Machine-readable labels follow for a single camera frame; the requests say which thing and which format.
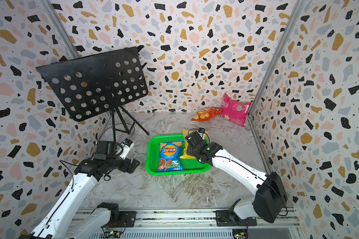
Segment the yellow Lay's chips bag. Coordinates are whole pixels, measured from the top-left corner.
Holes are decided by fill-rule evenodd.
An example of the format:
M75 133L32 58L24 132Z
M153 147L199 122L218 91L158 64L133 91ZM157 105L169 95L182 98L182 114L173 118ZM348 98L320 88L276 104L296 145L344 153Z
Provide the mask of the yellow Lay's chips bag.
M182 130L182 134L183 134L183 138L185 138L186 136L188 136L190 133L197 131L198 129L183 129ZM208 137L208 131L205 130L205 134L201 134L198 133L202 139L209 139ZM192 148L189 146L188 142L184 139L184 148L183 148L183 155L180 157L181 159L196 159L193 156L193 150Z

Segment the blue Lay's chips bag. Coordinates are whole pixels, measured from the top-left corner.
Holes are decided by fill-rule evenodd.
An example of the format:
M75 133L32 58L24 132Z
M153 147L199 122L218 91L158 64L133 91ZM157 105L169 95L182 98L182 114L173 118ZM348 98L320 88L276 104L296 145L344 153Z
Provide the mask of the blue Lay's chips bag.
M157 172L183 171L180 162L183 140L162 142L159 144L160 153Z

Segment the red Lay's chips bag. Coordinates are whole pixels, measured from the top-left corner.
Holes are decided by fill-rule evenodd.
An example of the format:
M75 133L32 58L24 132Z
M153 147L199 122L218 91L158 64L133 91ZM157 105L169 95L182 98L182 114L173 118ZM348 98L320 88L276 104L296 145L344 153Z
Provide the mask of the red Lay's chips bag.
M206 122L221 114L222 109L217 107L204 108L198 111L191 121Z

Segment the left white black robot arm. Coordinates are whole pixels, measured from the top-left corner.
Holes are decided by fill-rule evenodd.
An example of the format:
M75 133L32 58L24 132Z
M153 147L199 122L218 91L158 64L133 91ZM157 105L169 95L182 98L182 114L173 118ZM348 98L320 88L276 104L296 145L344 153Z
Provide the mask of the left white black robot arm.
M102 227L121 225L126 228L128 221L122 217L118 204L104 202L76 226L71 228L70 224L86 196L101 179L114 170L134 173L140 163L127 157L133 147L130 139L122 143L99 141L93 156L77 165L71 182L47 216L29 235L20 235L20 238L86 239Z

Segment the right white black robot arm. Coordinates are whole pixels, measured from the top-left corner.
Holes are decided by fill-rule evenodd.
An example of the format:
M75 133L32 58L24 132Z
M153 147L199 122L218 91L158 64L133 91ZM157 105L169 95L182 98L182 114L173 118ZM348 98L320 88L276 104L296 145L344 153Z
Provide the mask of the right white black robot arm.
M207 143L198 132L192 132L184 139L190 147L190 154L198 162L228 173L253 194L252 199L236 200L227 214L219 217L223 222L241 226L248 225L248 219L259 217L267 223L274 223L277 217L287 216L281 214L282 209L287 208L287 196L276 172L267 174L250 167L218 143Z

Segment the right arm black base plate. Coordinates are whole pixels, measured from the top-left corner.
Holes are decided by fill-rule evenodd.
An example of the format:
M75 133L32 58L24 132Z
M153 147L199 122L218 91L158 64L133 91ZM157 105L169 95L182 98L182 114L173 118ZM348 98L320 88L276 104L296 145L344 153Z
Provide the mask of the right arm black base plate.
M239 218L234 212L229 210L215 211L216 225L218 227L252 227L257 226L255 218L249 217L247 219Z

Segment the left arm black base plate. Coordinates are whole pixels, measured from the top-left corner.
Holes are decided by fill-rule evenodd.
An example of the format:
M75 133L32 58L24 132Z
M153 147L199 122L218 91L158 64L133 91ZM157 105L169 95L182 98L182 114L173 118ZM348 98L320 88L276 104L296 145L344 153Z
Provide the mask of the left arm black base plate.
M111 212L110 220L103 227L109 228L133 228L136 221L136 211Z

